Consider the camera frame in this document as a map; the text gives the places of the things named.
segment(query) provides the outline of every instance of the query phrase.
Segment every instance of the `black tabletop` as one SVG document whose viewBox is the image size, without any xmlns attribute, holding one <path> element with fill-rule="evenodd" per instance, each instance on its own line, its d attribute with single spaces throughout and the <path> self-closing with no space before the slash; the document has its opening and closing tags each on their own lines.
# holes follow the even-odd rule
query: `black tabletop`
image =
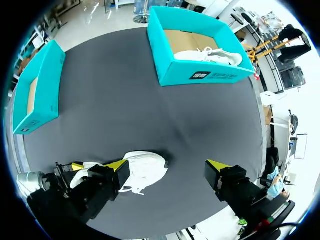
<svg viewBox="0 0 320 240">
<path fill-rule="evenodd" d="M 127 152 L 162 155 L 165 177 L 120 193 L 88 226 L 121 239 L 174 233 L 213 216 L 220 203 L 204 179 L 207 159 L 240 165 L 256 180 L 262 127 L 249 79 L 161 87 L 147 29 L 106 34 L 66 53 L 59 118 L 25 135 L 31 171 L 55 162 L 109 163 Z"/>
</svg>

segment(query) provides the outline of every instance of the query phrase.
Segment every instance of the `white sneaker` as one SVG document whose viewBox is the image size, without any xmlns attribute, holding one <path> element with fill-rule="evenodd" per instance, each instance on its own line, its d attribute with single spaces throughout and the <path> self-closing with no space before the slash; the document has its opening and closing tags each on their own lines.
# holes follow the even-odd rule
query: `white sneaker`
<svg viewBox="0 0 320 240">
<path fill-rule="evenodd" d="M 212 50 L 211 47 L 206 47 L 204 49 L 204 52 L 208 52 L 207 58 L 211 62 L 219 62 L 219 63 L 226 63 L 227 62 L 227 64 L 229 64 L 231 66 L 238 66 L 242 62 L 242 56 L 239 53 L 230 53 L 227 51 L 223 51 L 223 49 L 221 49 L 221 48 L 216 49 L 216 50 Z"/>
<path fill-rule="evenodd" d="M 129 161 L 130 176 L 120 193 L 132 191 L 134 194 L 145 195 L 141 191 L 160 181 L 168 171 L 165 168 L 166 160 L 153 152 L 128 152 L 123 159 Z"/>
<path fill-rule="evenodd" d="M 230 53 L 220 49 L 213 50 L 206 47 L 203 51 L 181 51 L 174 55 L 177 60 L 199 61 L 221 63 L 232 66 L 238 66 L 242 62 L 242 56 L 239 53 Z"/>
</svg>

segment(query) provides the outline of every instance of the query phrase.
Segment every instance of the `black chair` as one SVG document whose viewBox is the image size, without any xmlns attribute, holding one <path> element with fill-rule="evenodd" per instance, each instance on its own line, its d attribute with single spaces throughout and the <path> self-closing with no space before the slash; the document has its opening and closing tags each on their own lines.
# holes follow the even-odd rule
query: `black chair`
<svg viewBox="0 0 320 240">
<path fill-rule="evenodd" d="M 239 24 L 244 25 L 244 22 L 240 19 L 240 17 L 238 17 L 237 15 L 235 15 L 235 14 L 233 14 L 233 13 L 231 13 L 230 15 L 231 15 L 231 17 L 234 19 L 234 21 L 229 24 L 229 28 L 231 28 L 231 26 L 232 26 L 233 24 L 235 24 L 235 22 L 238 22 Z"/>
<path fill-rule="evenodd" d="M 241 13 L 241 16 L 244 18 L 244 20 L 246 20 L 249 24 L 252 24 L 253 23 L 253 20 L 251 19 L 251 17 L 249 17 L 248 14 L 246 13 Z"/>
<path fill-rule="evenodd" d="M 276 147 L 269 147 L 266 149 L 266 157 L 267 158 L 272 158 L 274 161 L 274 165 L 276 167 L 279 168 L 279 170 L 281 170 L 281 168 L 283 167 L 283 163 L 281 165 L 279 164 L 279 150 Z M 268 173 L 266 173 L 266 171 L 263 172 L 262 176 L 260 177 L 260 184 L 262 186 L 264 186 L 265 188 L 269 188 L 269 185 L 272 184 L 273 180 L 269 180 L 267 179 Z M 291 184 L 291 181 L 287 181 L 287 180 L 283 180 L 283 183 L 285 185 L 293 185 Z"/>
</svg>

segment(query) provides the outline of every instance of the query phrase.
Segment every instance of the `black bag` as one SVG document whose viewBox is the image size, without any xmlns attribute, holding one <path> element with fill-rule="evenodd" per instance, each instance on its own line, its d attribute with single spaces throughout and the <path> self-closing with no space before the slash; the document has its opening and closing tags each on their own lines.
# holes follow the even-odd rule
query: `black bag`
<svg viewBox="0 0 320 240">
<path fill-rule="evenodd" d="M 291 124 L 293 125 L 293 130 L 291 132 L 291 135 L 293 136 L 296 133 L 296 130 L 298 128 L 299 118 L 296 115 L 292 114 L 291 110 L 289 110 L 289 113 L 291 117 Z"/>
</svg>

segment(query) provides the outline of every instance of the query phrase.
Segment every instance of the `turquoise shoe box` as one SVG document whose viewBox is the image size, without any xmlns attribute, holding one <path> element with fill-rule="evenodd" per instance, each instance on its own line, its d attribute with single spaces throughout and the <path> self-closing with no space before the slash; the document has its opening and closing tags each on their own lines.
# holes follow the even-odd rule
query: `turquoise shoe box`
<svg viewBox="0 0 320 240">
<path fill-rule="evenodd" d="M 153 6 L 148 38 L 161 86 L 185 84 L 233 84 L 254 74 L 243 46 L 227 24 L 194 11 Z M 242 56 L 239 66 L 216 62 L 177 60 L 175 53 L 205 47 Z"/>
<path fill-rule="evenodd" d="M 64 51 L 52 40 L 26 66 L 16 86 L 14 134 L 29 134 L 59 116 L 60 78 L 65 58 Z"/>
</svg>

